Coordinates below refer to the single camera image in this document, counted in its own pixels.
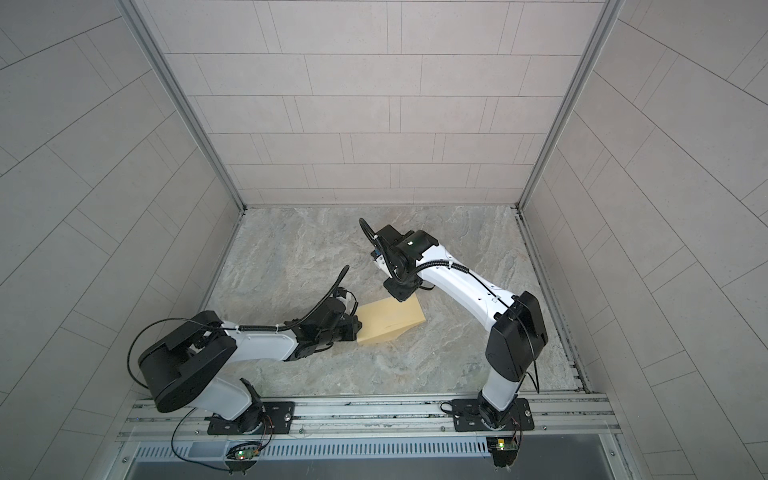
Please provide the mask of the tan kraft paper envelope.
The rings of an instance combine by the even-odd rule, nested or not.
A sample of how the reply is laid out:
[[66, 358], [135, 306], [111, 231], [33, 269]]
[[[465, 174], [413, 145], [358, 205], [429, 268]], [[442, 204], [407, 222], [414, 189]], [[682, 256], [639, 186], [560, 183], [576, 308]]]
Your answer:
[[382, 299], [360, 306], [356, 312], [362, 327], [357, 333], [359, 345], [373, 345], [395, 340], [407, 330], [426, 321], [418, 298], [404, 302]]

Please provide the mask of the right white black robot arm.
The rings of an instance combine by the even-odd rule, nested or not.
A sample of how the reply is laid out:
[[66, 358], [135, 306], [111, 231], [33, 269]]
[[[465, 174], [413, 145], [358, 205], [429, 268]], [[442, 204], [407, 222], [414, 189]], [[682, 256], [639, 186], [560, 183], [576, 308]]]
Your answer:
[[479, 416], [492, 430], [506, 427], [515, 419], [514, 404], [528, 369], [537, 367], [549, 340], [536, 296], [495, 286], [423, 230], [402, 234], [390, 225], [375, 231], [364, 219], [359, 224], [373, 245], [371, 257], [388, 275], [383, 286], [393, 298], [403, 302], [420, 289], [437, 288], [488, 332], [490, 372], [478, 395]]

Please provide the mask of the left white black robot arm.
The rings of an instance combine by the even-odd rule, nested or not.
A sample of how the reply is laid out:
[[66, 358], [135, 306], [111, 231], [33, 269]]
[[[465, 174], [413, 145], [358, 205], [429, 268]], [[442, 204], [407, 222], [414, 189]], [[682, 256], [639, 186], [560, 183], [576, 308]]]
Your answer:
[[253, 385], [220, 376], [227, 365], [251, 360], [292, 362], [354, 342], [362, 327], [358, 301], [342, 289], [300, 319], [284, 325], [236, 325], [212, 310], [183, 323], [138, 356], [137, 366], [158, 411], [192, 406], [229, 422], [258, 421], [263, 410]]

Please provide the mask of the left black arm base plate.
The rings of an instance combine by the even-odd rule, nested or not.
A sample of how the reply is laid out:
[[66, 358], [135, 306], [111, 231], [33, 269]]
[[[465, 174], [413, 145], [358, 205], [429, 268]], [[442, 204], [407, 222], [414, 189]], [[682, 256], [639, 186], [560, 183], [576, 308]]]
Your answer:
[[290, 432], [296, 404], [290, 401], [268, 401], [249, 407], [235, 420], [213, 414], [206, 417], [208, 435], [284, 435]]

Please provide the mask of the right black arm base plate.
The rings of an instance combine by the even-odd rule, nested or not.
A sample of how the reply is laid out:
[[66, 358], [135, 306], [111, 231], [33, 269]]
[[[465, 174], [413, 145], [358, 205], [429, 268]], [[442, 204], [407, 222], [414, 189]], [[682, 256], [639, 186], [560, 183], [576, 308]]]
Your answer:
[[532, 431], [532, 411], [525, 398], [516, 397], [504, 410], [497, 410], [480, 395], [472, 399], [452, 399], [445, 413], [457, 432]]

